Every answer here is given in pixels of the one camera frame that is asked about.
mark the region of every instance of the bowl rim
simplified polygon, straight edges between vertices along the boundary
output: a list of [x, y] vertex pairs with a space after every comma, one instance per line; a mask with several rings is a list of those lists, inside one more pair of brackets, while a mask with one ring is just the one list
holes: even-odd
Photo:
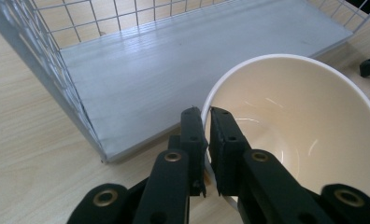
[[[348, 79], [345, 75], [343, 75], [342, 73], [340, 73], [339, 71], [337, 71], [333, 67], [331, 67], [331, 66], [329, 66], [329, 65], [327, 65], [325, 63], [321, 63], [321, 62], [319, 62], [319, 61], [317, 61], [315, 59], [307, 58], [305, 56], [299, 56], [299, 55], [293, 55], [293, 54], [267, 54], [267, 55], [263, 55], [263, 56], [259, 56], [259, 57], [248, 59], [248, 60], [246, 60], [246, 61], [244, 61], [244, 62], [236, 65], [235, 67], [233, 67], [232, 69], [230, 69], [228, 72], [226, 72], [215, 83], [215, 85], [213, 86], [213, 88], [211, 89], [211, 91], [209, 92], [209, 94], [208, 94], [208, 96], [207, 96], [207, 98], [205, 100], [205, 103], [203, 105], [203, 109], [202, 109], [202, 112], [201, 112], [201, 118], [202, 118], [203, 129], [204, 130], [206, 130], [206, 119], [207, 119], [207, 115], [208, 115], [208, 112], [209, 112], [209, 109], [210, 109], [210, 106], [211, 106], [211, 102], [213, 101], [215, 94], [217, 93], [217, 91], [219, 90], [219, 88], [221, 87], [221, 85], [226, 81], [226, 79], [228, 79], [237, 70], [239, 70], [240, 68], [242, 68], [242, 67], [244, 67], [244, 66], [246, 66], [246, 65], [248, 65], [250, 63], [257, 63], [259, 61], [270, 60], [270, 59], [295, 59], [295, 60], [300, 60], [300, 61], [304, 61], [304, 62], [307, 62], [307, 63], [313, 63], [313, 64], [315, 64], [317, 66], [320, 66], [320, 67], [328, 70], [329, 72], [331, 72], [331, 73], [337, 75], [338, 77], [340, 77], [356, 93], [358, 93], [358, 95], [363, 99], [363, 101], [367, 105], [368, 109], [370, 110], [370, 100], [365, 95], [365, 93], [363, 93], [363, 91], [358, 86], [356, 86], [356, 84], [354, 84], [350, 79]], [[206, 155], [206, 170], [207, 170], [207, 173], [209, 175], [210, 180], [212, 180], [212, 183], [214, 185], [216, 185], [214, 172], [212, 171], [212, 167], [210, 166], [210, 163], [209, 163], [209, 160], [208, 160], [207, 155]], [[225, 197], [225, 200], [228, 203], [230, 203], [232, 206], [235, 206], [234, 205], [235, 201], [231, 197]]]

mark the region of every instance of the white cup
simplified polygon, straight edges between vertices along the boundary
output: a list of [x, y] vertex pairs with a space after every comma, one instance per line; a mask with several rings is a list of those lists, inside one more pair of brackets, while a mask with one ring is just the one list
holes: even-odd
[[253, 148], [273, 153], [305, 188], [318, 194], [341, 183], [370, 196], [370, 101], [332, 67], [286, 54], [250, 59], [209, 93], [209, 108], [233, 114]]

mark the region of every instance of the wire mesh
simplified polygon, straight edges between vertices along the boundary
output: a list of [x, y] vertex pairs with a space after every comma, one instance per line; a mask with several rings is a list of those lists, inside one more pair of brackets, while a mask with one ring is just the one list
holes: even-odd
[[56, 89], [70, 104], [72, 110], [78, 114], [79, 119], [94, 140], [98, 142], [78, 97], [75, 85], [57, 48], [57, 43], [51, 38], [50, 32], [41, 20], [38, 11], [34, 9], [29, 1], [22, 0], [0, 0], [0, 9], [4, 12], [7, 20], [18, 30], [22, 42], [28, 46], [28, 49], [42, 65]]
[[31, 0], [57, 48], [225, 0]]

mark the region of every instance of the wire basket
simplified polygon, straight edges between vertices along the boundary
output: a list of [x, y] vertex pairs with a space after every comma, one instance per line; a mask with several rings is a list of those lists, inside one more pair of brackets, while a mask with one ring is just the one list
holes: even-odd
[[0, 0], [0, 32], [113, 161], [175, 127], [234, 65], [345, 42], [370, 19], [366, 2]]

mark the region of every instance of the wooden surface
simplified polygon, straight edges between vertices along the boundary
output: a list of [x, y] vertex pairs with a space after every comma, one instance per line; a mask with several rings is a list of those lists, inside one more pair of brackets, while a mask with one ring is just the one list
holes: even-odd
[[[321, 55], [370, 99], [370, 22], [349, 42]], [[103, 183], [130, 188], [149, 175], [167, 136], [131, 158], [103, 164], [61, 108], [0, 36], [0, 223], [65, 223], [82, 197]], [[241, 223], [216, 191], [191, 199], [191, 223]]]

